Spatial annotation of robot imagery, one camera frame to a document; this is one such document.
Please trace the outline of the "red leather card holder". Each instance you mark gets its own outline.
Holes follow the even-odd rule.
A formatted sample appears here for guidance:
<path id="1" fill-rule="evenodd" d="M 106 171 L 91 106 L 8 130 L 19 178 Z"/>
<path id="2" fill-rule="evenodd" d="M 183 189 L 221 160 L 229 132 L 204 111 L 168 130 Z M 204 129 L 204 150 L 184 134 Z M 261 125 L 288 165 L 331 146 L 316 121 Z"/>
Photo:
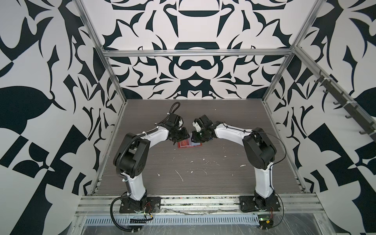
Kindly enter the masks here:
<path id="1" fill-rule="evenodd" d="M 191 140 L 184 140 L 178 143 L 178 148 L 190 148 L 199 146 L 202 146 L 202 143 L 193 143 Z"/>

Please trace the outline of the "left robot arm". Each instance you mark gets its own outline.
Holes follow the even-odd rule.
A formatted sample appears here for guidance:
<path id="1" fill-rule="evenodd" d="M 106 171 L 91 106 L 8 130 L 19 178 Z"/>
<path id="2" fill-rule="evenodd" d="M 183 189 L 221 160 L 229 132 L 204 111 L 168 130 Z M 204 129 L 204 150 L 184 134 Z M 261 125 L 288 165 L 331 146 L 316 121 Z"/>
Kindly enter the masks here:
<path id="1" fill-rule="evenodd" d="M 134 210 L 140 211 L 146 205 L 147 190 L 142 172 L 146 167 L 150 148 L 167 140 L 175 144 L 188 139 L 190 135 L 183 125 L 181 116 L 168 113 L 153 129 L 140 134 L 128 133 L 124 137 L 113 164 L 116 174 L 126 183 L 126 200 Z"/>

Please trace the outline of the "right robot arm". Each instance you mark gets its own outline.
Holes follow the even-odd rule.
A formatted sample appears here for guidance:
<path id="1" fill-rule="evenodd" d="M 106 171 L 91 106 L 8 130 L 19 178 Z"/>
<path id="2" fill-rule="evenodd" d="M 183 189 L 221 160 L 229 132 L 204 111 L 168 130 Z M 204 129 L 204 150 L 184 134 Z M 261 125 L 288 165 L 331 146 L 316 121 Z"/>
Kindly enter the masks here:
<path id="1" fill-rule="evenodd" d="M 279 211 L 281 204 L 272 180 L 277 150 L 269 134 L 261 128 L 241 129 L 220 121 L 212 122 L 206 115 L 196 118 L 193 127 L 194 143 L 224 139 L 244 147 L 248 162 L 255 170 L 256 186 L 253 196 L 239 197 L 242 212 Z"/>

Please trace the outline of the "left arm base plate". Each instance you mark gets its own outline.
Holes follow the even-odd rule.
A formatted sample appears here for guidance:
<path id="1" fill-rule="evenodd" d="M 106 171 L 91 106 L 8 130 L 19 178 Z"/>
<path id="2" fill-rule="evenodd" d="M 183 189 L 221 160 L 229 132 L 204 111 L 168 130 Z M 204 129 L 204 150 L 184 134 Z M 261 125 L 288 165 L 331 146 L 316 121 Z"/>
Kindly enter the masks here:
<path id="1" fill-rule="evenodd" d="M 157 212 L 160 209 L 161 197 L 143 197 L 140 201 L 132 198 L 121 200 L 120 213 Z"/>

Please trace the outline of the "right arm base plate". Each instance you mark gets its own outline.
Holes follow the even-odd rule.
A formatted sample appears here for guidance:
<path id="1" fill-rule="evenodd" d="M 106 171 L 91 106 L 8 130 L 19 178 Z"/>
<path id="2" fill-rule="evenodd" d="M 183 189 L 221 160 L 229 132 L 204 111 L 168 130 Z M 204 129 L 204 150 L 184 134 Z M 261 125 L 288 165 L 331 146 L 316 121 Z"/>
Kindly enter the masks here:
<path id="1" fill-rule="evenodd" d="M 240 210 L 242 212 L 279 212 L 281 203 L 278 197 L 272 194 L 268 198 L 261 196 L 239 196 Z"/>

